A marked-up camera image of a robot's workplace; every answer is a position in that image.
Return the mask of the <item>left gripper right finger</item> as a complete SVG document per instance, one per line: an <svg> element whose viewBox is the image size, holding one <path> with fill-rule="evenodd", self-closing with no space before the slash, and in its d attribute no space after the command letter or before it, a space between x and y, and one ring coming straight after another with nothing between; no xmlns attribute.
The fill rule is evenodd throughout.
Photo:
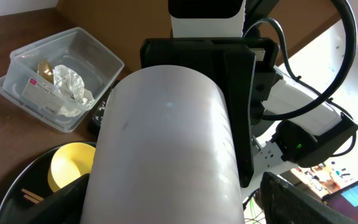
<svg viewBox="0 0 358 224"><path fill-rule="evenodd" d="M260 183L265 220L275 224L356 224L271 172Z"/></svg>

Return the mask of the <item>food scraps and rice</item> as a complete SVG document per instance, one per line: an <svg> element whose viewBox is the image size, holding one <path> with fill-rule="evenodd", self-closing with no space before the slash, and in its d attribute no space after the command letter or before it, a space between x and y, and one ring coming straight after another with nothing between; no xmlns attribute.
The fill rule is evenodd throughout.
<svg viewBox="0 0 358 224"><path fill-rule="evenodd" d="M103 116L104 116L104 112L105 112L105 109L106 109L106 100L103 100L99 106L97 107L97 109L95 110L92 118L93 118L93 122L100 126L101 125L101 122L103 120Z"/></svg>

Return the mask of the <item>wooden chopstick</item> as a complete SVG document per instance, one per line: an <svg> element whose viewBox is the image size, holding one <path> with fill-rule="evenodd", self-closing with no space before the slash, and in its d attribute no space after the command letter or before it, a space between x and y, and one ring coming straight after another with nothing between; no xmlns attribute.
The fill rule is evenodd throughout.
<svg viewBox="0 0 358 224"><path fill-rule="evenodd" d="M35 193L32 193L32 192L30 192L30 191L28 191L28 190L26 190L26 189L21 189L21 191L22 191L24 194L30 195L31 197L33 197L33 198L35 198L35 199L37 199L37 200L39 200L39 201L43 201L43 200L44 200L43 197L41 197L41 196L39 196L39 195L37 195L37 194L35 194Z"/></svg>
<svg viewBox="0 0 358 224"><path fill-rule="evenodd" d="M35 204L40 202L39 200L37 200L37 199L31 197L30 195L27 195L27 194L24 195L24 198L26 198L27 200L29 200L29 201L31 201L32 203L35 203Z"/></svg>

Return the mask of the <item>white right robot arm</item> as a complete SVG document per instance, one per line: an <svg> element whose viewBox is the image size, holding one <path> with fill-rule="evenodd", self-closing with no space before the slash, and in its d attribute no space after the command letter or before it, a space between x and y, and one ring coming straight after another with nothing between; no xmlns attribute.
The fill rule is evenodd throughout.
<svg viewBox="0 0 358 224"><path fill-rule="evenodd" d="M171 37L143 43L142 67L187 67L222 90L243 195L259 186L266 170L316 166L356 137L357 125L331 99L354 61L356 19L347 1L333 4L346 44L339 71L323 92L275 68L278 54L288 60L282 27L269 16L275 1L169 1Z"/></svg>

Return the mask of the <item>black rectangular tray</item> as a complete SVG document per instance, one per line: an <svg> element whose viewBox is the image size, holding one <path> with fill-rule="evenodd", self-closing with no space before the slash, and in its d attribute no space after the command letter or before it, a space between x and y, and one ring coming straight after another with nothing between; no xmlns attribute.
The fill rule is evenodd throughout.
<svg viewBox="0 0 358 224"><path fill-rule="evenodd" d="M91 120L88 123L88 131L91 134L95 135L95 136L99 135L102 120L103 120L103 116L104 116L104 112L106 110L106 105L107 105L107 102L108 102L108 98L109 98L111 92L113 91L113 89L115 89L115 86L119 82L120 82L120 80L115 80L114 81L114 83L112 84L112 87L110 89L110 92L102 99L102 101L96 107L96 110L94 111L94 113L91 116Z"/></svg>

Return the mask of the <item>round black serving tray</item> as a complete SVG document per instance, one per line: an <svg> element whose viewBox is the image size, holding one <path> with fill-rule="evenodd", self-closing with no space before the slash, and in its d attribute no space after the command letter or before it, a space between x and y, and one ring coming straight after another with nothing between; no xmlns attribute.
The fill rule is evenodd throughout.
<svg viewBox="0 0 358 224"><path fill-rule="evenodd" d="M0 204L0 224L8 223L36 205L24 198L21 189L26 189L43 198L53 194L47 176L52 156L60 147L62 145L57 145L34 159L13 181Z"/></svg>

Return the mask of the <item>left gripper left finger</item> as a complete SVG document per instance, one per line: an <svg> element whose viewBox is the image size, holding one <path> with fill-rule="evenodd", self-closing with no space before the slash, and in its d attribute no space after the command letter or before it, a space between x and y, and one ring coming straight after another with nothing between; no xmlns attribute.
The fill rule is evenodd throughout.
<svg viewBox="0 0 358 224"><path fill-rule="evenodd" d="M19 216L25 224L78 224L81 220L89 174L82 175Z"/></svg>

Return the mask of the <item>clear plastic storage bin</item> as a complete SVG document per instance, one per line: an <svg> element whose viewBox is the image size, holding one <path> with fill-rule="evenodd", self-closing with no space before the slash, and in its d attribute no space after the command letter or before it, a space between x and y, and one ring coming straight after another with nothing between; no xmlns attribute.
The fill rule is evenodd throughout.
<svg viewBox="0 0 358 224"><path fill-rule="evenodd" d="M124 68L124 62L80 27L72 28L14 50L0 94L63 133L72 132L94 107L78 105L38 73L38 62L64 65L79 74L98 101Z"/></svg>

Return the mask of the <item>white napkin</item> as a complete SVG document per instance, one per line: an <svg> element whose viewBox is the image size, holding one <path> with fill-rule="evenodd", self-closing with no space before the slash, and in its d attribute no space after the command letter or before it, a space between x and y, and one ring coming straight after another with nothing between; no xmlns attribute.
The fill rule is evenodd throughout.
<svg viewBox="0 0 358 224"><path fill-rule="evenodd" d="M92 92L85 88L82 77L65 65L57 65L53 69L53 84L64 98L64 104L58 114L75 117L89 111L94 103Z"/></svg>

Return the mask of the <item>gold foil wrapper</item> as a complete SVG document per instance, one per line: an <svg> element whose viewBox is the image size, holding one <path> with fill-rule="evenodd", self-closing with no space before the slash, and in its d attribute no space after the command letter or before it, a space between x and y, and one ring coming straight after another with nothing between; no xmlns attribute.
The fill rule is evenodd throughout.
<svg viewBox="0 0 358 224"><path fill-rule="evenodd" d="M53 69L49 64L48 60L39 60L37 65L37 73L51 84L54 84Z"/></svg>

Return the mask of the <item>yellow bowl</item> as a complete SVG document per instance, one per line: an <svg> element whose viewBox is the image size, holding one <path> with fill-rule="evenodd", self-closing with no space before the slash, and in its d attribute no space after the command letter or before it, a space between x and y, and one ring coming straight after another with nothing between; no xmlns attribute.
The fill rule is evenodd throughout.
<svg viewBox="0 0 358 224"><path fill-rule="evenodd" d="M53 192L64 188L82 175L89 174L96 148L73 142L60 147L52 156L48 170L48 184Z"/></svg>

